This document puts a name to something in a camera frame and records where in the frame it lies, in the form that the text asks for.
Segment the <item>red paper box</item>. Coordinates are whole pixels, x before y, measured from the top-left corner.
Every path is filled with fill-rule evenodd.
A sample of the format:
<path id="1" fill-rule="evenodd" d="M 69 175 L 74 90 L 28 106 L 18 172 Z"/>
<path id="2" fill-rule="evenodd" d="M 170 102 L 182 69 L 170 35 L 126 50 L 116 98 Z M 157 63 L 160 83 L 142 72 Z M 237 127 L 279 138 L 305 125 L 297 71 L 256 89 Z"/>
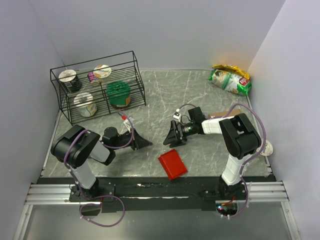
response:
<path id="1" fill-rule="evenodd" d="M 188 172 L 176 149 L 165 152 L 158 158 L 170 181 Z"/>

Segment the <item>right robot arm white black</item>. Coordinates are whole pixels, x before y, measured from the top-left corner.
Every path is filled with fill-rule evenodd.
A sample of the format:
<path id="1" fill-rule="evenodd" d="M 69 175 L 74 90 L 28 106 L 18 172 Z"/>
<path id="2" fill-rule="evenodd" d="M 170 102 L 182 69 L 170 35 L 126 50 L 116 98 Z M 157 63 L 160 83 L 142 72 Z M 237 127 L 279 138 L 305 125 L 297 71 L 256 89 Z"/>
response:
<path id="1" fill-rule="evenodd" d="M 190 121 L 183 123 L 180 111 L 176 110 L 163 145 L 168 145 L 170 148 L 183 146 L 187 143 L 187 137 L 195 134 L 222 135 L 228 159 L 219 177 L 217 190 L 223 199 L 228 200 L 239 190 L 246 161 L 252 159 L 261 146 L 261 137 L 245 113 L 207 118 L 198 106 L 189 109 L 188 114 Z"/>

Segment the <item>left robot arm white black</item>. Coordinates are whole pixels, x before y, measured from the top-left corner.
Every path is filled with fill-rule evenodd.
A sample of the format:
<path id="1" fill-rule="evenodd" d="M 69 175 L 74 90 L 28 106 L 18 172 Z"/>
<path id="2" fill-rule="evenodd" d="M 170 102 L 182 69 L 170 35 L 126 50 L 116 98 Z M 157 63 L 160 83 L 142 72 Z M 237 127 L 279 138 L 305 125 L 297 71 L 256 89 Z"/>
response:
<path id="1" fill-rule="evenodd" d="M 94 201 L 101 189 L 87 163 L 88 158 L 108 166 L 116 157 L 115 150 L 130 147 L 135 151 L 152 145 L 135 129 L 120 134 L 111 126 L 100 136 L 76 124 L 53 143 L 50 152 L 67 168 L 81 195 L 87 201 Z"/>

